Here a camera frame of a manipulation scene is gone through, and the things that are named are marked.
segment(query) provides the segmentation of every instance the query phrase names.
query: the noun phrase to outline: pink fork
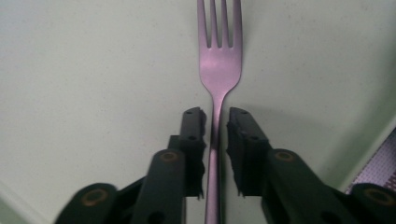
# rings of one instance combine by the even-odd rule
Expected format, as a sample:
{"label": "pink fork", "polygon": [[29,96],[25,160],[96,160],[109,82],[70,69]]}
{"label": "pink fork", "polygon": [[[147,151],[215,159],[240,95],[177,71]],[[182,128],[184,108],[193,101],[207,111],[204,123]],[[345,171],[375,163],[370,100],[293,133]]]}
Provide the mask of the pink fork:
{"label": "pink fork", "polygon": [[233,0],[233,43],[229,41],[226,0],[221,0],[222,41],[218,42],[215,0],[210,0],[211,40],[207,41],[204,0],[198,0],[199,73],[213,101],[207,179],[205,224],[220,224],[221,106],[226,94],[236,86],[242,71],[241,1]]}

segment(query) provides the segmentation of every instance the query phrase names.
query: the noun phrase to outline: fork tine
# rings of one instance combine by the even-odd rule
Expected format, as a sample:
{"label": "fork tine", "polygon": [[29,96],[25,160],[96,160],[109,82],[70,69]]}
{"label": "fork tine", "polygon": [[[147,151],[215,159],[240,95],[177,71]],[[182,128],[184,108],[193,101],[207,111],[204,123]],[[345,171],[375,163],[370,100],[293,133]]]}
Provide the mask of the fork tine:
{"label": "fork tine", "polygon": [[242,50],[241,0],[233,0],[233,48]]}
{"label": "fork tine", "polygon": [[223,47],[230,47],[228,40],[228,20],[227,20],[227,3],[225,0],[221,0],[221,30],[222,30],[222,40],[221,45]]}
{"label": "fork tine", "polygon": [[210,0],[210,20],[212,27],[212,39],[210,42],[210,47],[218,47],[218,21],[216,19],[216,3],[215,0]]}
{"label": "fork tine", "polygon": [[206,18],[204,0],[198,0],[198,44],[199,48],[207,48]]}

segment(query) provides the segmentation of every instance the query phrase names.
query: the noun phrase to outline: screw hole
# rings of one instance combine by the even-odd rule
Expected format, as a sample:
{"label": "screw hole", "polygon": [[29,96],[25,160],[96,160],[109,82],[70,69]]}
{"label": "screw hole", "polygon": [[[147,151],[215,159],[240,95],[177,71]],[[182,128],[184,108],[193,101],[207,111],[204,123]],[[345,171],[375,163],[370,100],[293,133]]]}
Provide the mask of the screw hole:
{"label": "screw hole", "polygon": [[148,216],[148,224],[161,224],[165,220],[162,212],[153,212]]}
{"label": "screw hole", "polygon": [[340,224],[341,223],[341,219],[336,214],[334,214],[332,212],[322,212],[321,218],[325,223],[329,223],[329,224]]}
{"label": "screw hole", "polygon": [[393,206],[396,204],[395,199],[380,189],[366,189],[364,195],[375,203],[384,206]]}
{"label": "screw hole", "polygon": [[293,161],[294,157],[289,152],[280,151],[275,154],[275,157],[280,161]]}
{"label": "screw hole", "polygon": [[161,160],[169,162],[169,161],[176,161],[177,154],[175,152],[165,152],[161,155]]}

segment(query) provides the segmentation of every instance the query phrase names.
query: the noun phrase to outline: white table surface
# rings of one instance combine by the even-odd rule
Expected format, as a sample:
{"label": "white table surface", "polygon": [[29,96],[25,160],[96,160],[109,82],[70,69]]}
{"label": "white table surface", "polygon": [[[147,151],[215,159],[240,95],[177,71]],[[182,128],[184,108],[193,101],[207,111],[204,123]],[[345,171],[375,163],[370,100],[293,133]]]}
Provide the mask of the white table surface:
{"label": "white table surface", "polygon": [[[248,110],[274,147],[345,189],[396,124],[396,1],[242,5],[243,72],[224,119]],[[0,222],[52,223],[77,190],[145,175],[184,110],[200,106],[209,130],[196,1],[2,0],[0,91]],[[224,162],[226,223],[262,223]],[[204,211],[189,199],[188,223]]]}

